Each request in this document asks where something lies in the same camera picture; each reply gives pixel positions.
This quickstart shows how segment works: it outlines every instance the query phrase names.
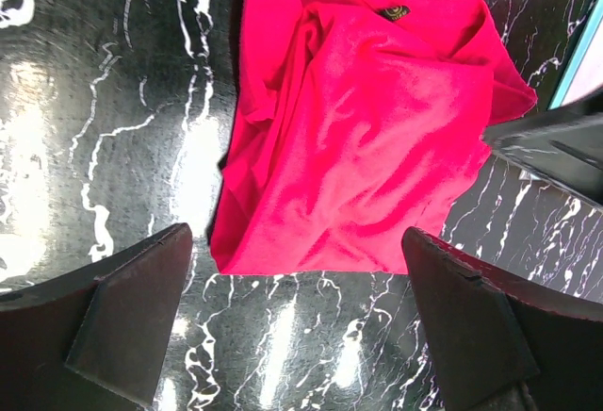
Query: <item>pink object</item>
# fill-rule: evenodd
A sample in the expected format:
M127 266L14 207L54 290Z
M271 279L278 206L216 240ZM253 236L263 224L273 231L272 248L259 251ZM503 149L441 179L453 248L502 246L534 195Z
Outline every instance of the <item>pink object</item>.
M222 273L406 274L406 228L438 235L485 126L536 102L482 0L245 0L241 28Z

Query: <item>teal edge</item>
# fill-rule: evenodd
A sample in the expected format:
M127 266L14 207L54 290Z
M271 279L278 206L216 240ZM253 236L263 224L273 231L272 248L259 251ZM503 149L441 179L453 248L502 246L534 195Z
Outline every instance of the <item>teal edge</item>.
M584 59L584 55L586 55L586 52L593 41L596 30L601 24L601 19L603 19L603 0L596 0L595 8L591 12L588 21L586 22L586 26L584 27L584 31L580 36L578 45L572 54L572 58L567 65L567 69L565 69L565 72L563 73L561 83L557 87L557 90L555 90L555 95L553 95L553 99L550 102L548 109L555 109L562 105L563 98L565 98L565 94L574 80L574 75L576 74L580 63Z

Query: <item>cloth fold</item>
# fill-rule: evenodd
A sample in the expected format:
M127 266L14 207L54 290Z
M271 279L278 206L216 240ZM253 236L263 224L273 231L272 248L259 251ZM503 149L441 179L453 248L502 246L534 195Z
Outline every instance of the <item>cloth fold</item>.
M407 273L405 229L438 235L536 101L482 0L245 0L240 42L222 273Z

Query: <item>black marble surface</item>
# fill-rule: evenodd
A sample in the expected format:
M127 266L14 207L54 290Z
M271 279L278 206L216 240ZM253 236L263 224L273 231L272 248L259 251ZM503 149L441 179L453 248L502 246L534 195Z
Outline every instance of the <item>black marble surface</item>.
M216 274L204 230L235 108L232 1L2 0L0 291L188 222L194 269L155 411L437 409L406 277ZM546 107L592 0L487 1ZM490 161L443 238L603 301L600 213L518 176Z

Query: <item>red cloth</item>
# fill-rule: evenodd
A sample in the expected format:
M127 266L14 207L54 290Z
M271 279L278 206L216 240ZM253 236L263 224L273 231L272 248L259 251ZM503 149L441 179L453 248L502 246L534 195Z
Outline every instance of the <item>red cloth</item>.
M222 273L407 273L405 229L438 235L536 101L482 0L245 0L241 32Z

